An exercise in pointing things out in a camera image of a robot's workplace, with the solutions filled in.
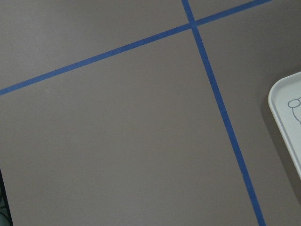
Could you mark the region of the cream plastic tray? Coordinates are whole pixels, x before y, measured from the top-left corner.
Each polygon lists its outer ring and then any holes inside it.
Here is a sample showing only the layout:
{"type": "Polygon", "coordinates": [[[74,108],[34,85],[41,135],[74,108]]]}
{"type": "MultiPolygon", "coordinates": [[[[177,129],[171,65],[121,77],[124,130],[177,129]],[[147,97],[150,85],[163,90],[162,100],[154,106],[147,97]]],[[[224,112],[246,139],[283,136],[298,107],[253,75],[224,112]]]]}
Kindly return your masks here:
{"type": "Polygon", "coordinates": [[[301,175],[301,73],[284,77],[269,91],[268,104],[298,175],[301,175]]]}

